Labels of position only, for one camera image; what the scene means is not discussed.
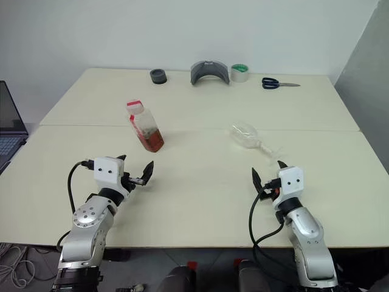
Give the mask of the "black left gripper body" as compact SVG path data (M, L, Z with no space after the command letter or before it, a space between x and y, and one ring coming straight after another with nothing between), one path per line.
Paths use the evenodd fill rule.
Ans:
M124 172L121 177L121 185L128 193L131 193L136 188L136 185L143 185L143 179L132 178L128 172Z

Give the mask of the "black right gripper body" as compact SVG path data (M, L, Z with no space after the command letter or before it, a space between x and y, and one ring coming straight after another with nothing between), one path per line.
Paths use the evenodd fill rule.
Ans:
M264 201L271 199L275 201L280 195L281 179L272 179L269 182L262 185L259 183L258 195L259 200Z

